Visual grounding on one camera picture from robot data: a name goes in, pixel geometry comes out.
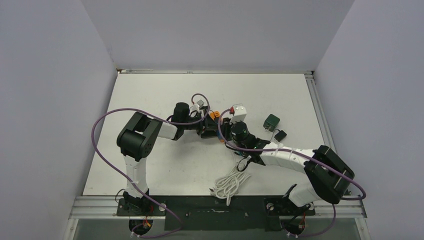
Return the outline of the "green cube plug adapter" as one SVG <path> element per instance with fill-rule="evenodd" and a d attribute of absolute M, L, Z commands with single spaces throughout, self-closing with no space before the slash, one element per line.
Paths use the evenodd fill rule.
<path fill-rule="evenodd" d="M 280 123 L 280 118 L 271 113 L 264 120 L 263 128 L 267 131 L 273 132 L 277 128 L 279 123 Z"/>

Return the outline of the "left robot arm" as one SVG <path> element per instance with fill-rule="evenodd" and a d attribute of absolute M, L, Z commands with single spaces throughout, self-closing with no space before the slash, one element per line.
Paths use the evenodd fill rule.
<path fill-rule="evenodd" d="M 207 116 L 210 107 L 204 106 L 199 100 L 193 106 L 185 102 L 175 105 L 170 122 L 150 118 L 141 112 L 135 112 L 119 133 L 116 144 L 124 156 L 127 181 L 123 198 L 136 215 L 148 211 L 150 201 L 145 197 L 149 194 L 147 185 L 146 163 L 157 138 L 179 140 L 186 130 L 196 131 L 200 136 L 216 124 Z"/>

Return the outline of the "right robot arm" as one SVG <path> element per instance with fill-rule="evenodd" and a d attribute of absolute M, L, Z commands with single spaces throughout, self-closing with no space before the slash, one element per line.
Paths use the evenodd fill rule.
<path fill-rule="evenodd" d="M 328 146 L 300 149 L 278 145 L 251 134 L 243 121 L 225 118 L 218 121 L 224 142 L 236 149 L 247 162 L 276 166 L 306 175 L 308 182 L 296 183 L 284 195 L 282 207 L 289 214 L 318 200 L 337 205 L 355 177 L 350 167 Z"/>

